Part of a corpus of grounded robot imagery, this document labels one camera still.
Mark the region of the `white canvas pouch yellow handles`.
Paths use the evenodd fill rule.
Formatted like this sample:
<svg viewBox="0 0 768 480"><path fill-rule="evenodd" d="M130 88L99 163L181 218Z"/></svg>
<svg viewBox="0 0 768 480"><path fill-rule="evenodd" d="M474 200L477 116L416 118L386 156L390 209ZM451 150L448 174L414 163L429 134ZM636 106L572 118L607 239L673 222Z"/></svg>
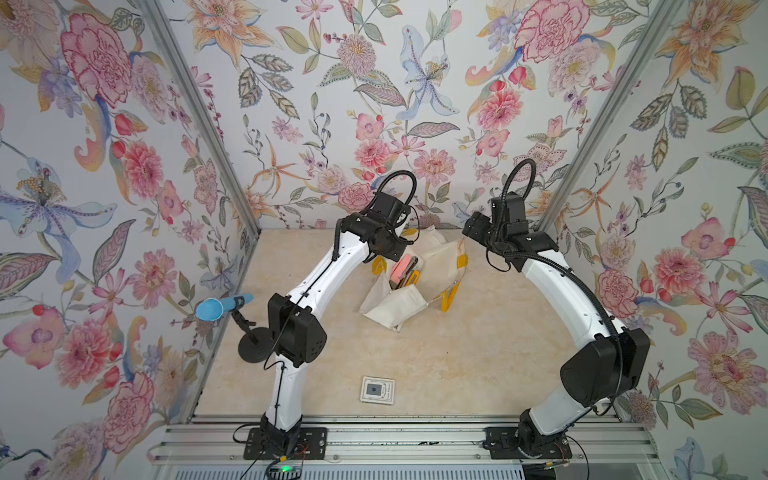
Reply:
<svg viewBox="0 0 768 480"><path fill-rule="evenodd" d="M448 240L433 227L408 230L406 238L414 243L404 254L419 258L418 272L407 286L392 290L389 277L397 262L376 258L372 266L376 281L359 308L367 319L396 332L430 306L448 311L469 264L463 239Z"/></svg>

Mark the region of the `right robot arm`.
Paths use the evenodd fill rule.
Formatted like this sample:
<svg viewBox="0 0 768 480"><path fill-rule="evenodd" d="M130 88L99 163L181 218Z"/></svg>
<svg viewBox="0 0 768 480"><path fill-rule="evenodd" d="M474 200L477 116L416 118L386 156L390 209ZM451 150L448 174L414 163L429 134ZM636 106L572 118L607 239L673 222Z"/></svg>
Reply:
<svg viewBox="0 0 768 480"><path fill-rule="evenodd" d="M639 383L650 350L640 328L629 329L567 263L544 232L522 232L475 212L462 233L523 274L545 296L570 333L576 353L560 368L560 384L520 416L518 437L530 449L551 443L602 400Z"/></svg>

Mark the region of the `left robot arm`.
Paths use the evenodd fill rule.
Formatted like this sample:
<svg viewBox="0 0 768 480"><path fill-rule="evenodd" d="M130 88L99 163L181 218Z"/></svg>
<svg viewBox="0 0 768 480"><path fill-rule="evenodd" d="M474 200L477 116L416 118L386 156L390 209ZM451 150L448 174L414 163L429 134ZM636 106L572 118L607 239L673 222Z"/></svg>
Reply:
<svg viewBox="0 0 768 480"><path fill-rule="evenodd" d="M273 441L298 434L309 364L327 343L321 319L331 300L359 265L377 257L400 259L407 245L406 218L404 212L360 212L339 220L331 248L311 273L289 293L269 299L271 339L263 369L276 373L260 429Z"/></svg>

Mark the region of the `small square marker card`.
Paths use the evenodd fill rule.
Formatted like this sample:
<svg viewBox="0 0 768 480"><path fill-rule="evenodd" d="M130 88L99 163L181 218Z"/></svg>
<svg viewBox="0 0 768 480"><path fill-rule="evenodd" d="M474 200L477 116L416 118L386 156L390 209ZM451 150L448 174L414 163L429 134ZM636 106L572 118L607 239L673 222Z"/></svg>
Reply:
<svg viewBox="0 0 768 480"><path fill-rule="evenodd" d="M393 405L396 382L393 379L364 376L360 401L362 403Z"/></svg>

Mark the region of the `black microphone stand base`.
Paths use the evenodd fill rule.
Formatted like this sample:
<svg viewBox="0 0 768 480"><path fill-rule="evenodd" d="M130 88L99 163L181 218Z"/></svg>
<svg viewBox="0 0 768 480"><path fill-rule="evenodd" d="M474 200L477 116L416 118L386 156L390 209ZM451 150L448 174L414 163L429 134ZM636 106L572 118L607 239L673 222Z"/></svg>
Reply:
<svg viewBox="0 0 768 480"><path fill-rule="evenodd" d="M255 322L247 320L239 310L232 311L231 317L243 331L238 344L240 358L251 364L267 360L272 351L272 331L267 327L257 327Z"/></svg>

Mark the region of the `blue foam microphone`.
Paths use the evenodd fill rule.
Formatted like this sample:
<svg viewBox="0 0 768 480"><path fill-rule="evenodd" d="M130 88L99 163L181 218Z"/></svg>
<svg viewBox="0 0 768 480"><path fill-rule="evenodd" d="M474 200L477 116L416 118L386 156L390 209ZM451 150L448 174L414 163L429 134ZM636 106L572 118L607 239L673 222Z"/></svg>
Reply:
<svg viewBox="0 0 768 480"><path fill-rule="evenodd" d="M205 322L220 320L226 313L242 309L254 300L252 294L241 294L222 299L208 298L195 308L196 317Z"/></svg>

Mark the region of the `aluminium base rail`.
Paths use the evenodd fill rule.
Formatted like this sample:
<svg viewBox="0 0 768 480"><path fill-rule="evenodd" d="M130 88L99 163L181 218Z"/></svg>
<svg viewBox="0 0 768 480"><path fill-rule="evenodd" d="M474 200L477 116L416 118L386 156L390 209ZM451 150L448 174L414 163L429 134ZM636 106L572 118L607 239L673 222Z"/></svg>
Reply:
<svg viewBox="0 0 768 480"><path fill-rule="evenodd" d="M287 460L244 455L243 416L201 415L167 428L149 453L150 479L533 479L531 459L495 459L485 448L489 428L510 429L515 416L308 416L322 440ZM571 458L556 458L542 475L554 479L666 479L649 434L615 416L589 415L563 442Z"/></svg>

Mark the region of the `aluminium corner post right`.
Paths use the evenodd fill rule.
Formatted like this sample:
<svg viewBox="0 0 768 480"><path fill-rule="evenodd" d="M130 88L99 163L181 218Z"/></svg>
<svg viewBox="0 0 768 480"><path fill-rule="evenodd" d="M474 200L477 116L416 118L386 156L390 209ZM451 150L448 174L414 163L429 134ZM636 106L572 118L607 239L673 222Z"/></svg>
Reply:
<svg viewBox="0 0 768 480"><path fill-rule="evenodd" d="M655 7L640 31L630 55L623 63L625 67L623 74L618 76L614 87L593 115L592 126L588 128L584 140L577 147L576 154L555 190L547 210L536 224L537 231L553 231L555 220L568 200L574 185L590 162L600 142L609 132L611 124L629 100L643 70L650 62L657 45L661 42L662 35L670 27L681 7L676 1L652 1L652 4Z"/></svg>

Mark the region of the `aluminium corner post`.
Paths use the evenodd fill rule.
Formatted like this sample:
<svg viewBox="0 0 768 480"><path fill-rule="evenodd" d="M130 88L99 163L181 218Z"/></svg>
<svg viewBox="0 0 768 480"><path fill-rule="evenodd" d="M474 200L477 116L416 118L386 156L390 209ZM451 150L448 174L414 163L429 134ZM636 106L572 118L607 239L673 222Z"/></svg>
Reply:
<svg viewBox="0 0 768 480"><path fill-rule="evenodd" d="M224 184L232 194L233 202L240 214L241 221L251 235L258 237L260 228L250 204L234 171L224 143L215 123L207 113L206 102L197 87L191 67L187 64L183 52L174 36L170 21L165 16L159 1L138 1L139 9L145 17L160 50L170 63L171 73L176 80L183 98L189 105L189 113L195 126L209 147L219 172L224 177Z"/></svg>
<svg viewBox="0 0 768 480"><path fill-rule="evenodd" d="M623 74L618 76L614 87L593 115L592 126L588 128L584 140L577 147L576 154L555 190L547 210L536 224L537 231L553 231L555 220L568 200L574 185L590 162L600 142L609 132L611 124L629 100L643 70L650 62L657 45L661 42L662 35L670 27L681 7L676 1L652 1L652 4L655 7L640 31L630 55L623 63L625 67Z"/></svg>

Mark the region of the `aluminium corner post left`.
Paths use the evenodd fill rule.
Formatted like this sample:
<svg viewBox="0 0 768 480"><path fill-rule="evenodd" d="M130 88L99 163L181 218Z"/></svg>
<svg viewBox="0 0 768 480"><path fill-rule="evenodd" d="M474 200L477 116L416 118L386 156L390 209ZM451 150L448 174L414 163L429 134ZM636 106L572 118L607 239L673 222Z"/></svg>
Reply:
<svg viewBox="0 0 768 480"><path fill-rule="evenodd" d="M207 113L206 102L197 87L191 67L187 64L183 52L174 36L170 21L165 16L159 1L138 1L139 9L145 17L160 50L170 63L171 73L176 80L183 98L189 105L189 113L195 126L209 147L219 172L224 177L224 184L232 194L233 202L240 214L241 221L251 235L258 237L260 228L250 204L234 171L224 143L215 123Z"/></svg>

